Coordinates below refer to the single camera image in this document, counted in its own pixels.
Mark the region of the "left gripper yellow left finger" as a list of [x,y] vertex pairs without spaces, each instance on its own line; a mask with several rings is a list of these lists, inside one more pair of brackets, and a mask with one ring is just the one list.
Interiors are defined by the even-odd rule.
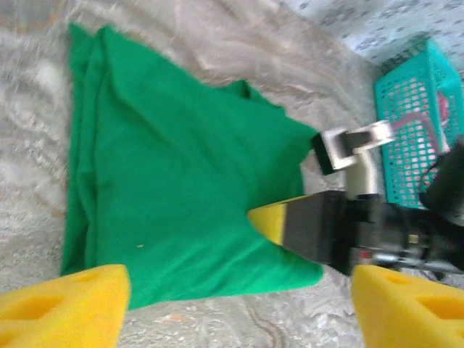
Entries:
[[1,295],[2,347],[116,347],[131,297],[124,265],[105,265]]

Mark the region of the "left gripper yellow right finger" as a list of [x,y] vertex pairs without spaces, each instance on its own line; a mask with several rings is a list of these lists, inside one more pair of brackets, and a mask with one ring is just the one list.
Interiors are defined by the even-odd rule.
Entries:
[[462,347],[463,290],[374,265],[353,273],[366,347]]

